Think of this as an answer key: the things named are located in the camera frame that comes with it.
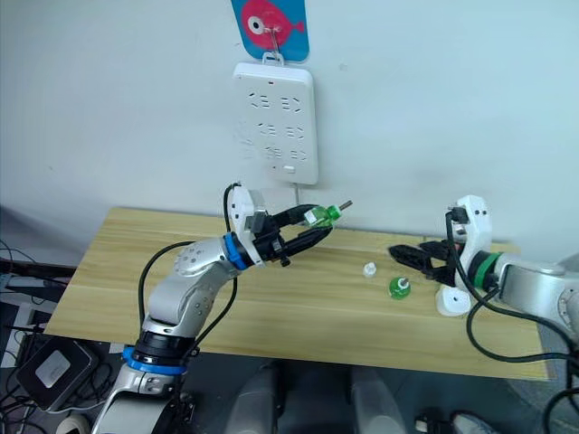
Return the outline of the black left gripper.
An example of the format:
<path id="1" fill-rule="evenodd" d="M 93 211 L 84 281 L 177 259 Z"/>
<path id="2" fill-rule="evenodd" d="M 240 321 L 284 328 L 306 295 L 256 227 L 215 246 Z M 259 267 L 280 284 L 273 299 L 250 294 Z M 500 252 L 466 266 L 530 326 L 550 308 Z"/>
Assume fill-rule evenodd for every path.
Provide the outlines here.
<path id="1" fill-rule="evenodd" d="M 290 264 L 289 256 L 308 250 L 324 240 L 333 230 L 332 226 L 310 228 L 296 238 L 287 241 L 281 237 L 280 229 L 288 225 L 303 225 L 305 214 L 315 204 L 300 204 L 266 218 L 254 233 L 254 247 L 265 262 L 278 261 L 282 267 Z"/>

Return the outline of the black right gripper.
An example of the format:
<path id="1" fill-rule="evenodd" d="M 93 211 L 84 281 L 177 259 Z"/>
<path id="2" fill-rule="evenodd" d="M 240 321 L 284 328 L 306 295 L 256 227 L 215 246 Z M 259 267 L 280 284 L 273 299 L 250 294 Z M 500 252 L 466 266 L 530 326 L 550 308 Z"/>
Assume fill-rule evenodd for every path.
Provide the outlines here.
<path id="1" fill-rule="evenodd" d="M 421 271 L 428 279 L 448 287 L 456 286 L 456 261 L 448 241 L 425 241 L 418 247 L 398 244 L 389 247 L 388 252 L 396 262 Z M 442 261 L 443 265 L 434 267 L 434 259 Z"/>

